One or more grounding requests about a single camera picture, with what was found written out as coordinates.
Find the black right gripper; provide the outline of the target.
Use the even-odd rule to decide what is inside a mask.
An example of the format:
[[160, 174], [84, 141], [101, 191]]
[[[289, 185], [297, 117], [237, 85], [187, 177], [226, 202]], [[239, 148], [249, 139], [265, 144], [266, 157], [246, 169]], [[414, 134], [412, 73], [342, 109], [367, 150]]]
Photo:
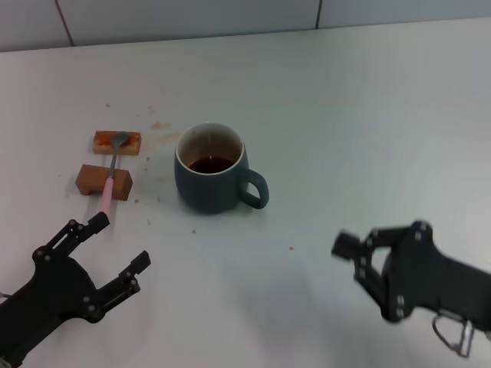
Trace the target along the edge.
[[[389, 248], [383, 278], [371, 263], [377, 248]], [[449, 312], [482, 332], [490, 331], [490, 273], [441, 253], [427, 223], [373, 228], [364, 240], [341, 231], [331, 253], [354, 261], [355, 280], [381, 307], [385, 320], [396, 323], [422, 307]]]

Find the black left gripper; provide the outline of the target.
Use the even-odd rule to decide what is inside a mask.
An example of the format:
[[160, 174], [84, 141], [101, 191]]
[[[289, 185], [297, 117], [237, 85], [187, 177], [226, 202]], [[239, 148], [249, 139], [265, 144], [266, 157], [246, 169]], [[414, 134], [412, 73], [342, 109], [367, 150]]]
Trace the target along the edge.
[[104, 212], [98, 212], [86, 225], [71, 219], [44, 246], [44, 255], [33, 257], [35, 272], [30, 281], [1, 303], [2, 360], [21, 363], [64, 322], [80, 318], [95, 324], [140, 291], [136, 276], [151, 264], [147, 251], [100, 288], [68, 257], [109, 224]]

